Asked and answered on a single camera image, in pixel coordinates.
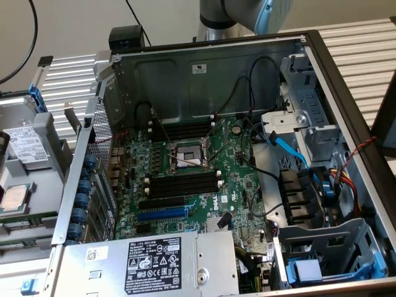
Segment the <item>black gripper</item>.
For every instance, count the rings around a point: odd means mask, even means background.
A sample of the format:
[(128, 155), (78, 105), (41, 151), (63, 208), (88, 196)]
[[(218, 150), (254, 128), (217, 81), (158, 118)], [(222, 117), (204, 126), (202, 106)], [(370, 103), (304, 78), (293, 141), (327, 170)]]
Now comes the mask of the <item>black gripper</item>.
[(7, 148), (10, 141), (10, 135), (4, 131), (0, 132), (0, 169), (3, 169)]

